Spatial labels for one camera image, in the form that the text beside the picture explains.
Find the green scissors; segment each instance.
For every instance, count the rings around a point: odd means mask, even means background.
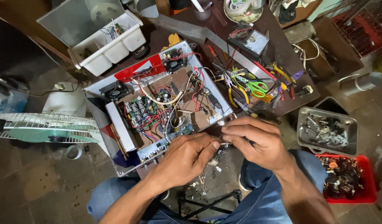
[[[268,92],[268,86],[263,82],[250,81],[241,77],[235,73],[230,72],[232,76],[237,78],[239,81],[243,82],[246,85],[245,91],[251,92],[256,97],[264,97]]]

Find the hand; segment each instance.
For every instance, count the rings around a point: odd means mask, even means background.
[[[147,178],[156,180],[161,192],[185,185],[201,174],[220,147],[217,137],[207,133],[183,135],[170,143],[164,158]]]
[[[230,121],[222,127],[223,140],[231,142],[244,154],[245,158],[274,172],[288,167],[293,156],[284,149],[280,132],[274,124],[242,117]]]

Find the blue jeans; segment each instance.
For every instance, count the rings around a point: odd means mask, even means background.
[[[320,160],[302,150],[290,150],[289,152],[294,155],[303,173],[322,192],[327,172]],[[221,223],[291,224],[292,222],[282,204],[281,185],[277,177],[273,175],[272,171],[247,160],[244,160],[244,163],[247,163],[244,176],[248,184],[255,189]],[[88,212],[96,220],[101,220],[108,208],[137,182],[138,180],[131,178],[111,178],[102,182],[91,195],[91,199],[87,204]],[[140,223],[189,224],[193,222],[182,219],[181,216],[156,199],[147,208]]]

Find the metal ruler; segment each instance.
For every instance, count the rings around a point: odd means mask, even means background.
[[[228,55],[232,55],[233,51],[235,51],[233,47],[228,45],[227,42],[225,42],[222,38],[220,38],[218,35],[213,33],[213,31],[211,31],[209,28],[205,27],[203,32],[210,41],[212,41],[222,51],[228,53]],[[248,58],[243,56],[238,51],[235,51],[233,59],[237,61],[238,63],[240,63],[245,69],[248,69],[248,71],[254,74],[257,78],[261,78],[261,79],[271,78],[259,67],[257,67],[253,62],[251,62]]]

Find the knee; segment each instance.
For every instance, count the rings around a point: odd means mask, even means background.
[[[111,178],[95,187],[87,204],[87,211],[96,220],[101,220],[108,208],[132,188],[138,180]]]
[[[295,157],[296,163],[307,178],[322,192],[328,173],[321,161],[303,150],[289,150],[289,152]]]

